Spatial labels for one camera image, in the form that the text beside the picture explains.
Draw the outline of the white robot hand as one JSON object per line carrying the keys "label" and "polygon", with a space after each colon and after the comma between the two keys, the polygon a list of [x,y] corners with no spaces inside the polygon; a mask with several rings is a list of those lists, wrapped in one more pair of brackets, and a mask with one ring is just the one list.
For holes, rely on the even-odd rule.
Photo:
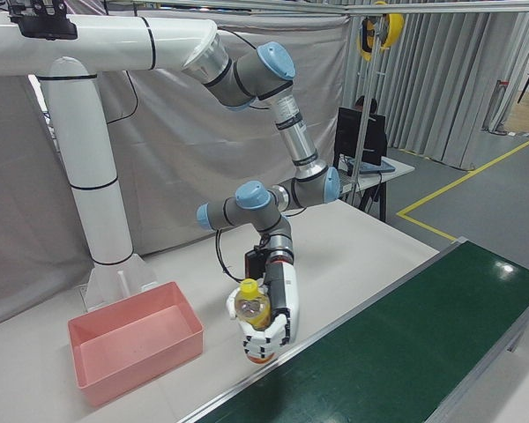
{"label": "white robot hand", "polygon": [[299,319],[299,297],[294,266],[277,261],[267,264],[264,286],[271,301],[271,323],[265,330],[255,330],[235,312],[237,287],[226,300],[227,312],[236,319],[242,331],[242,348],[247,358],[258,364],[271,360],[284,345],[296,340]]}

